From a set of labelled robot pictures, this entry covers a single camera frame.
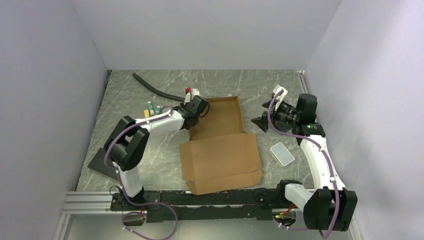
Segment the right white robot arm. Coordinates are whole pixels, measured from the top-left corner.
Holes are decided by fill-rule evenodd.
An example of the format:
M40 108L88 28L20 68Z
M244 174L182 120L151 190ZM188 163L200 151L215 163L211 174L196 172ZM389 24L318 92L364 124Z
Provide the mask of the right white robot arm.
M251 122L264 132L272 128L279 134L295 137L307 159L314 185L310 192L299 181L282 180L278 185L282 190L275 194L276 203L282 208L291 204L298 207L309 230L347 231L358 197L346 188L333 165L326 134L316 122L317 97L302 93L296 106L292 106L278 95L262 106L266 110Z

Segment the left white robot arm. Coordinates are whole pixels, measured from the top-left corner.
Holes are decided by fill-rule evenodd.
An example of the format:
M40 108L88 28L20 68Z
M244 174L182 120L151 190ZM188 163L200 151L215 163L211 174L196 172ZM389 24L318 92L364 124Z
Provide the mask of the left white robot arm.
M118 122L99 153L104 165L116 174L123 202L129 209L137 210L145 203L138 165L149 139L168 132L189 130L209 109L210 103L195 95L178 106L165 106L160 114L140 119L125 116Z

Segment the brown cardboard box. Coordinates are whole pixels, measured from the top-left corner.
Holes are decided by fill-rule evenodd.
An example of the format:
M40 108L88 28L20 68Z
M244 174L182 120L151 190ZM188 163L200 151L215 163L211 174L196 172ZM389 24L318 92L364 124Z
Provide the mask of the brown cardboard box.
M238 96L208 99L210 111L179 145L182 178L194 195L256 186L262 162L255 133L247 133Z

